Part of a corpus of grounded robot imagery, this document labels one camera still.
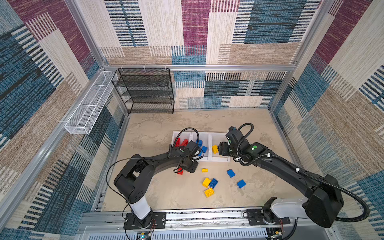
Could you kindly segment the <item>long red lego brick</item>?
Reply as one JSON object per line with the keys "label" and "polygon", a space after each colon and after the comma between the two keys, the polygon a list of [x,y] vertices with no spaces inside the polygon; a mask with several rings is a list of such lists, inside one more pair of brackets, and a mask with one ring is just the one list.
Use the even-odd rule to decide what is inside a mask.
{"label": "long red lego brick", "polygon": [[180,138],[177,138],[176,139],[176,142],[175,142],[175,147],[179,147],[181,144],[181,139]]}

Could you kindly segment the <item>yellow large lego brick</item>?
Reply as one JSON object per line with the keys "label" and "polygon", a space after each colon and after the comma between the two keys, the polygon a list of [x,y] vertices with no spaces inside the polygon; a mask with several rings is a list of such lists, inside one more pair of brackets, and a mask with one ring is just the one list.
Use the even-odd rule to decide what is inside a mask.
{"label": "yellow large lego brick", "polygon": [[219,153],[218,146],[217,145],[213,145],[212,146],[212,151],[213,151],[213,154],[218,154]]}

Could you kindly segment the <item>yellow lego brick bottom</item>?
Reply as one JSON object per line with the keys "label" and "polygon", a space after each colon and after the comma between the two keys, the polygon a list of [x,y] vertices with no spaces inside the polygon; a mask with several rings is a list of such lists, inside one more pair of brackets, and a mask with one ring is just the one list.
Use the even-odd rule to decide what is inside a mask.
{"label": "yellow lego brick bottom", "polygon": [[209,188],[210,186],[210,183],[211,183],[211,179],[209,178],[205,178],[202,185],[205,187],[205,188]]}

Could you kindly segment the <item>blue lego brick bottom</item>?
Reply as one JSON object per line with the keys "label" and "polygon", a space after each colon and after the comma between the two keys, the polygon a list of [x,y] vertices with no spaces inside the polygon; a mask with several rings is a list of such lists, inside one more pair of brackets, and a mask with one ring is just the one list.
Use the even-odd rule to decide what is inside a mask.
{"label": "blue lego brick bottom", "polygon": [[216,180],[215,178],[211,179],[210,183],[209,183],[209,187],[214,189],[215,186],[218,184],[218,180]]}

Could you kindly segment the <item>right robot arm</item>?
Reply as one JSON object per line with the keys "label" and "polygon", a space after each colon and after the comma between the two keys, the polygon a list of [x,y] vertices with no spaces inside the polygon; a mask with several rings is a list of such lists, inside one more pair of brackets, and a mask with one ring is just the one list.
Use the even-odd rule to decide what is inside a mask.
{"label": "right robot arm", "polygon": [[230,127],[227,141],[219,144],[219,154],[232,157],[244,167],[266,170],[304,196],[302,200],[270,198],[261,210],[264,222],[271,225],[278,219],[303,218],[330,228],[344,205],[338,181],[330,175],[322,177],[302,170],[258,142],[250,144],[247,137],[248,134],[244,135],[239,128]]}

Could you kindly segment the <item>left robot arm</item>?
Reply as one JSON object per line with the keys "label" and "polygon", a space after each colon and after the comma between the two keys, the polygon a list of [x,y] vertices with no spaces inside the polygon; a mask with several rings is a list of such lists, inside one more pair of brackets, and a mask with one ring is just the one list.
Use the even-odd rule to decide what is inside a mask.
{"label": "left robot arm", "polygon": [[169,168],[181,168],[194,173],[198,167],[197,143],[190,141],[186,146],[169,147],[169,151],[152,157],[132,156],[114,180],[114,185],[130,205],[134,219],[142,224],[152,220],[152,209],[145,194],[157,173]]}

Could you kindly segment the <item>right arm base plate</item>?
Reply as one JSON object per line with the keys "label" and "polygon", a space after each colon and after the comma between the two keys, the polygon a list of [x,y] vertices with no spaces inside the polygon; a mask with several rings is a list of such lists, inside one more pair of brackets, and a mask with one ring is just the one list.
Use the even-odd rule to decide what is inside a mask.
{"label": "right arm base plate", "polygon": [[267,226],[267,225],[289,225],[290,218],[278,218],[269,212],[263,212],[262,209],[247,209],[243,217],[246,218],[250,226]]}

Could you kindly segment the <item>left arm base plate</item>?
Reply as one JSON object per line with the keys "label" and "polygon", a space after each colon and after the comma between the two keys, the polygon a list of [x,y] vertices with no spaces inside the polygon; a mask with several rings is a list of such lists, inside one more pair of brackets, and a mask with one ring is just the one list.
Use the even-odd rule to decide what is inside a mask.
{"label": "left arm base plate", "polygon": [[127,213],[124,230],[139,229],[164,229],[166,226],[166,212],[150,212],[144,219],[140,220],[134,213]]}

